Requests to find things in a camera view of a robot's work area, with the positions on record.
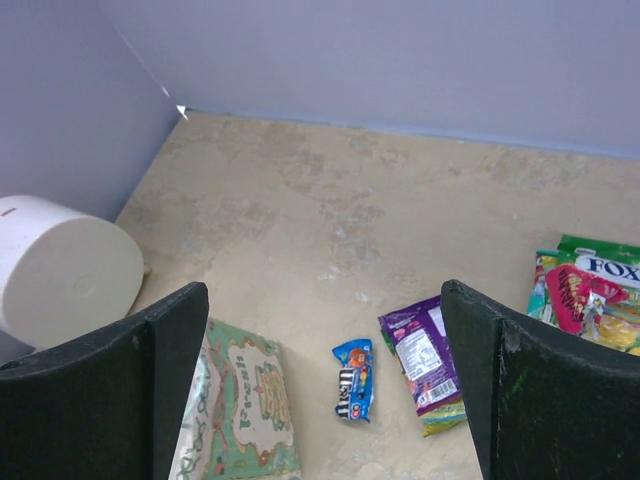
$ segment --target gray wall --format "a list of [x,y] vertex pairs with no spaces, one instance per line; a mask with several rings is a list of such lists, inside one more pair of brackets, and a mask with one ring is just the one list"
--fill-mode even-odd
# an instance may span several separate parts
[[640,3],[100,0],[177,103],[640,157]]
[[0,196],[114,219],[177,120],[95,0],[0,2]]

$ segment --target blue candy wrapper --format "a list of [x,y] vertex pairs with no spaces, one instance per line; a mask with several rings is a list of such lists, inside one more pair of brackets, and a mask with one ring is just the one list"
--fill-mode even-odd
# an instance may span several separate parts
[[344,420],[366,420],[373,403],[373,342],[367,338],[351,340],[333,349],[340,360],[340,399],[336,414]]

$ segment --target purple chip packet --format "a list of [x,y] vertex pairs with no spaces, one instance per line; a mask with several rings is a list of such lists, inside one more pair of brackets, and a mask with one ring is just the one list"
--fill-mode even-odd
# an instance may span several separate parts
[[400,359],[418,415],[460,398],[440,296],[383,315],[378,321]]

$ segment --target beige tile floor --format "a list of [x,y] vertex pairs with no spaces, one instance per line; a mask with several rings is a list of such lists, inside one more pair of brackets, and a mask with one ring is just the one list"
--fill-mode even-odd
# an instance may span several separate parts
[[[279,340],[308,480],[476,480],[466,424],[430,438],[378,315],[459,278],[522,310],[560,232],[640,244],[640,163],[191,113],[118,221],[153,273],[144,306],[191,280],[211,314]],[[333,407],[331,349],[377,345],[371,425]]]

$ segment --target white foam roll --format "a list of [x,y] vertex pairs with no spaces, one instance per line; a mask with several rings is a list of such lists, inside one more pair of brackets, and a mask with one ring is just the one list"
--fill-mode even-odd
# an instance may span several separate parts
[[143,276],[133,239],[31,196],[0,198],[0,329],[37,348],[123,318]]

